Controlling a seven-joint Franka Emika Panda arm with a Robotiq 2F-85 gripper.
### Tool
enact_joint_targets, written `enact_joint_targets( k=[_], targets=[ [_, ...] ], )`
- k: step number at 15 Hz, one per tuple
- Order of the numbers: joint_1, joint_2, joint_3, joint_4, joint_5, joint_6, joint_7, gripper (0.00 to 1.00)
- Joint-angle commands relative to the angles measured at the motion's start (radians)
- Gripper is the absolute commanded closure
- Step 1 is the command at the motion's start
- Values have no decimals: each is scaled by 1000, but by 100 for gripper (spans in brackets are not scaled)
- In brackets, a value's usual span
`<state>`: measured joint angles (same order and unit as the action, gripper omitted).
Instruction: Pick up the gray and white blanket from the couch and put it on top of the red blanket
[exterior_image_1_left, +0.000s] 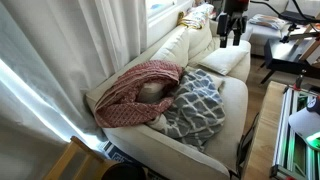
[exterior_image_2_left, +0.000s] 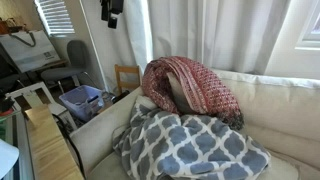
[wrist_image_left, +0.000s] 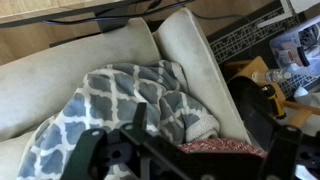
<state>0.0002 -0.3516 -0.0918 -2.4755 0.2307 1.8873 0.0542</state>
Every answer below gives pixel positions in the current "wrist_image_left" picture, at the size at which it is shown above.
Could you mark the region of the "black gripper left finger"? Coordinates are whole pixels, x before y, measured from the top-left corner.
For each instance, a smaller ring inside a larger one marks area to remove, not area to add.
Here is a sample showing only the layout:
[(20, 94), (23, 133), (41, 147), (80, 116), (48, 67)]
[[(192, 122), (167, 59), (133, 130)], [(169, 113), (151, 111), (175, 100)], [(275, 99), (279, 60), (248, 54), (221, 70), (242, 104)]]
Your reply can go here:
[(143, 130), (147, 104), (137, 105), (133, 122), (109, 133), (103, 128), (84, 131), (61, 180), (103, 180), (115, 165), (125, 165), (135, 179), (186, 179), (184, 154), (163, 138)]

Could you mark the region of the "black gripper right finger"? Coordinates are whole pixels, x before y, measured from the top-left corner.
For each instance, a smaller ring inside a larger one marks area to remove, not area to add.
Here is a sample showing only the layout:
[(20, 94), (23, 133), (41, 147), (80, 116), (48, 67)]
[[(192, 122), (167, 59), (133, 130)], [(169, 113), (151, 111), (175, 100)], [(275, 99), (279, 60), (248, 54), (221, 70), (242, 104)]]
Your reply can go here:
[(263, 161), (259, 180), (320, 179), (320, 136), (304, 134), (291, 125), (280, 126)]

